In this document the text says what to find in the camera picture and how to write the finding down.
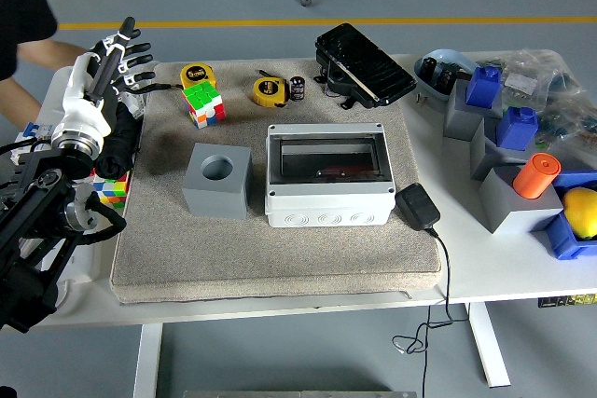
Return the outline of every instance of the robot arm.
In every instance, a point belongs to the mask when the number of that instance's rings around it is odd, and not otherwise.
[[[134,19],[127,18],[117,34],[76,60],[51,149],[22,154],[13,177],[0,185],[0,328],[8,324],[25,333],[55,312],[56,282],[74,249],[112,238],[126,226],[91,185],[76,180],[90,175],[104,137],[115,127],[115,84],[130,67],[151,61],[150,55],[124,60],[149,49],[148,44],[128,47],[138,35]],[[98,214],[111,226],[87,233]],[[60,241],[50,268],[40,270],[41,260]]]

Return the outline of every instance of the hole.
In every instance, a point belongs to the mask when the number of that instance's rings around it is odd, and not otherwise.
[[[233,170],[232,161],[220,155],[210,156],[203,161],[201,165],[201,173],[207,179],[212,181],[221,181],[230,176]]]

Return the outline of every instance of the gray floor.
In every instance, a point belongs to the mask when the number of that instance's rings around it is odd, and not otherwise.
[[[550,48],[558,51],[591,97],[597,97],[595,20],[545,23],[545,18],[597,16],[596,0],[49,0],[61,23],[338,18],[530,17],[529,23],[359,26],[388,53]],[[328,25],[149,28],[143,38],[162,62],[313,57]],[[61,31],[84,47],[110,30]],[[51,80],[22,64],[17,78],[43,99]],[[0,143],[17,130],[0,119]],[[597,307],[538,309],[535,300],[489,305],[512,386],[485,384],[465,323],[431,334],[427,396],[590,397],[597,390],[594,323]],[[454,314],[462,315],[462,307]],[[440,315],[440,309],[434,309]],[[394,334],[412,334],[424,309],[388,309],[286,316],[165,327],[158,397],[184,390],[421,391],[422,355],[401,355]],[[140,328],[33,331],[0,335],[0,385],[23,397],[132,396]]]

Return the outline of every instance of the orange cylinder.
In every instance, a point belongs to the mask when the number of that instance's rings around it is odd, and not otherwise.
[[[562,165],[551,154],[536,153],[522,167],[512,186],[523,198],[537,199],[556,178]]]

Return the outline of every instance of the yellow ball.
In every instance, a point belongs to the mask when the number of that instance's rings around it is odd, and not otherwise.
[[[563,214],[572,231],[582,240],[597,235],[597,191],[578,186],[562,198]]]

